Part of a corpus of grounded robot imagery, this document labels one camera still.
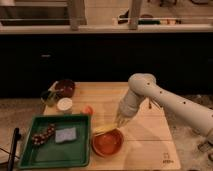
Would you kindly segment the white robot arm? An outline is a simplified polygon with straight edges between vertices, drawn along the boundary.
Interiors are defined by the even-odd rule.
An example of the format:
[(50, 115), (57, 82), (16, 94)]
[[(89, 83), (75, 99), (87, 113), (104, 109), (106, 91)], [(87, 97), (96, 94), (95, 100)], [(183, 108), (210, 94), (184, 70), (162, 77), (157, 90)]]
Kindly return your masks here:
[(178, 115), (213, 144), (213, 110), (159, 87), (152, 74), (133, 74), (128, 79), (128, 86), (118, 105), (116, 122), (119, 126), (133, 118), (141, 103), (149, 98)]

